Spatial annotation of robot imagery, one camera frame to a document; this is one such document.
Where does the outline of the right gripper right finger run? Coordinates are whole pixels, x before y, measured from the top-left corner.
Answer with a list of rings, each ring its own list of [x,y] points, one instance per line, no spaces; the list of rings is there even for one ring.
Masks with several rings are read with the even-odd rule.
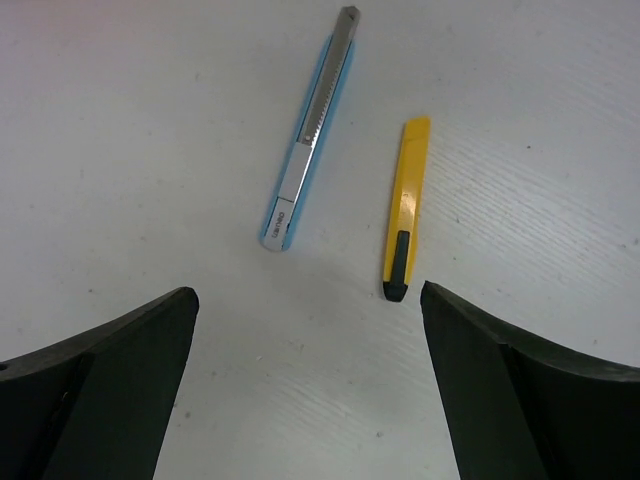
[[[638,478],[638,368],[546,340],[435,283],[421,308],[461,478]]]

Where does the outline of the yellow black utility knife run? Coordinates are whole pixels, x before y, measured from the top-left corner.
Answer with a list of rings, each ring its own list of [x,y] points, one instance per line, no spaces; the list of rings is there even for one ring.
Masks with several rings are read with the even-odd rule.
[[[411,283],[418,246],[430,129],[430,118],[423,116],[408,120],[402,133],[382,275],[383,295],[390,302],[401,302]]]

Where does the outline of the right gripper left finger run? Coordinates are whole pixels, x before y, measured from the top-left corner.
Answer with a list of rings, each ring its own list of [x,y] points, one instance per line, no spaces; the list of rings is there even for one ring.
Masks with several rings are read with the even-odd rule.
[[[153,478],[198,311],[181,287],[2,361],[2,478]]]

